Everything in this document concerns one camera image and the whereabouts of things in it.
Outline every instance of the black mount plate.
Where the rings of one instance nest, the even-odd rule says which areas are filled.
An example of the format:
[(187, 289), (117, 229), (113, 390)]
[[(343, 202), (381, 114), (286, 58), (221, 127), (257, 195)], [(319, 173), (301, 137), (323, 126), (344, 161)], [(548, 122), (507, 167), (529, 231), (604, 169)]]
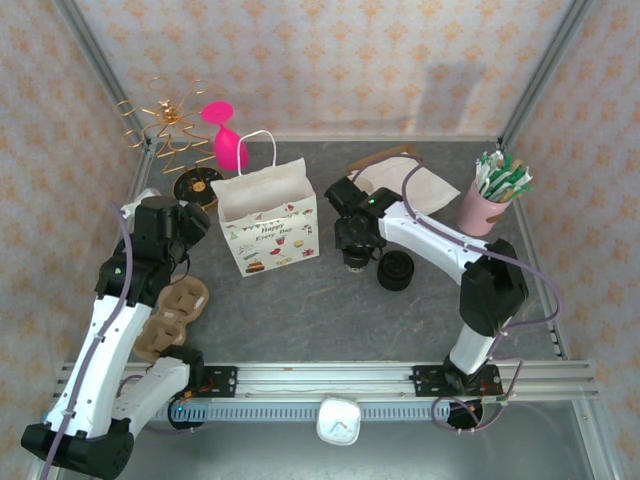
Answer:
[(413, 381), (416, 397), (443, 397), (465, 395), (470, 397), (501, 396), (504, 395), (500, 371), (495, 365), (485, 365), (478, 376), (467, 386), (465, 392), (459, 392), (447, 383), (442, 365), (416, 365)]
[(233, 398), (238, 386), (238, 367), (204, 367), (204, 391), (194, 395), (198, 398)]

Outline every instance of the pink cup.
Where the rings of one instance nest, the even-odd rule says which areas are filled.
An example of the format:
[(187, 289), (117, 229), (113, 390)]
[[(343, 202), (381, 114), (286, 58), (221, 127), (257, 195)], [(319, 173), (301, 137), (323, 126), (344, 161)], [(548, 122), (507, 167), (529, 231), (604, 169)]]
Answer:
[(510, 204), (511, 201), (494, 203), (483, 198), (474, 181), (458, 210), (458, 226), (472, 237), (486, 235)]

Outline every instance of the wall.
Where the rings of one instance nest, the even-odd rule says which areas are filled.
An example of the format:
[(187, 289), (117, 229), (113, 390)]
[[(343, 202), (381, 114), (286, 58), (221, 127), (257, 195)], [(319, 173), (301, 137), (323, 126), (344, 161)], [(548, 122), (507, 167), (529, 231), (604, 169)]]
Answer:
[(519, 136), (526, 209), (562, 287), (571, 353), (595, 360), (630, 478), (640, 472), (640, 9), (597, 2)]
[[(571, 1), (79, 3), (129, 98), (152, 110), (202, 77), (211, 93), (185, 105), (226, 99), (244, 133), (497, 136)], [(149, 91), (156, 75), (170, 93)]]
[(0, 465), (24, 478), (22, 430), (77, 351), (137, 155), (50, 0), (0, 3)]

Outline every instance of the gift bag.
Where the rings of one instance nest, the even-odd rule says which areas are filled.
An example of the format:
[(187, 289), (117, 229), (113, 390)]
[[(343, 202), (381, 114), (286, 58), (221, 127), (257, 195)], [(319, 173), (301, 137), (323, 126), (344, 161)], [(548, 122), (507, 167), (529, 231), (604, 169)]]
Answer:
[[(240, 145), (266, 133), (273, 143), (273, 164), (254, 173), (240, 171)], [(317, 257), (316, 195), (304, 158), (276, 165), (276, 142), (266, 130), (238, 142), (238, 176), (211, 182), (218, 197), (220, 227), (243, 277)]]

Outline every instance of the white napkin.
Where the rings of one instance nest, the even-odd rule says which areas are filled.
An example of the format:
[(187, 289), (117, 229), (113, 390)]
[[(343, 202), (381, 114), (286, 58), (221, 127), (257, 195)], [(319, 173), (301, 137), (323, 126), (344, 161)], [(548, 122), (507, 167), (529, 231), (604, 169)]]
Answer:
[[(371, 165), (355, 184), (369, 195), (380, 187), (402, 195), (402, 182), (407, 174), (418, 165), (418, 162), (406, 157), (393, 157)], [(411, 206), (429, 215), (447, 205), (460, 192), (426, 168), (418, 170), (407, 184), (407, 196)]]

